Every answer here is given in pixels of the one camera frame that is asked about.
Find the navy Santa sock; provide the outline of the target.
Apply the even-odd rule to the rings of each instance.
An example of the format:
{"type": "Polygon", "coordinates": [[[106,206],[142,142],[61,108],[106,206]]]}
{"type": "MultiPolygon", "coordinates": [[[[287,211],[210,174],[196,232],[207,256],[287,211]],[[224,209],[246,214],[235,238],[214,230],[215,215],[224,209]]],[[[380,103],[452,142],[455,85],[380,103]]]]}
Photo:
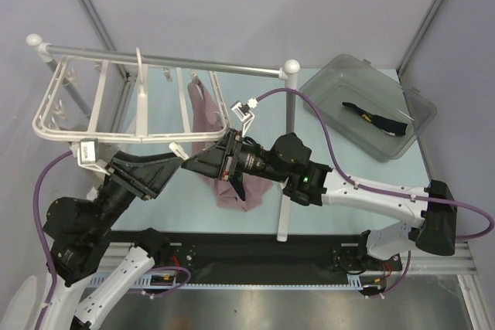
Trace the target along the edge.
{"type": "Polygon", "coordinates": [[[234,191],[241,201],[246,200],[246,192],[244,188],[244,178],[241,172],[235,172],[229,179],[229,183],[232,185],[234,191]]]}

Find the white plastic clip hanger frame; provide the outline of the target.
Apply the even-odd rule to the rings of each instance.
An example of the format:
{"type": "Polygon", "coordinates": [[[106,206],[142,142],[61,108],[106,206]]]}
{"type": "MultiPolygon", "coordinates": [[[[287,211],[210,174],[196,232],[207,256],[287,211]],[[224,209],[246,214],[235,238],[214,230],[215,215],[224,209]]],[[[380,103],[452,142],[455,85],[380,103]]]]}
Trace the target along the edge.
{"type": "Polygon", "coordinates": [[[53,76],[32,120],[49,141],[108,144],[212,142],[231,126],[215,63],[39,43],[53,76]],[[213,128],[196,129],[187,85],[203,82],[213,128]]]}

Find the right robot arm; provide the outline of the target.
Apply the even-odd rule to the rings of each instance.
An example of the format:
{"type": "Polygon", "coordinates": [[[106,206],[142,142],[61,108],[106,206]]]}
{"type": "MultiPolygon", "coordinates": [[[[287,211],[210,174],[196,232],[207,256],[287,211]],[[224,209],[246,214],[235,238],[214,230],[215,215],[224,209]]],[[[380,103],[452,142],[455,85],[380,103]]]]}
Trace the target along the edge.
{"type": "Polygon", "coordinates": [[[295,133],[278,137],[265,150],[229,130],[185,160],[183,168],[229,182],[236,191],[243,175],[253,175],[280,182],[283,195],[302,206],[345,206],[395,219],[393,225],[361,234],[357,261],[366,269],[407,250],[441,257],[455,253],[457,208],[444,182],[432,180],[425,188],[371,182],[313,162],[311,154],[295,133]]]}

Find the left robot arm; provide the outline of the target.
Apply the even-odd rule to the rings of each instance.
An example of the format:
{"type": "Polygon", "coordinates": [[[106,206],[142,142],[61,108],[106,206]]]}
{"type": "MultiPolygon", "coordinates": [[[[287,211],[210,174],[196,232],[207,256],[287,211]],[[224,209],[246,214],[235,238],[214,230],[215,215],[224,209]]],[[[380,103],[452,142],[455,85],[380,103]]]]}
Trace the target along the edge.
{"type": "Polygon", "coordinates": [[[137,156],[117,152],[106,166],[93,200],[62,197],[52,202],[46,222],[39,215],[39,194],[50,162],[36,181],[33,214],[46,255],[49,285],[36,329],[98,329],[134,283],[171,262],[169,239],[153,228],[137,234],[123,261],[91,295],[81,295],[110,245],[109,233],[135,199],[156,198],[183,163],[173,153],[137,156]]]}

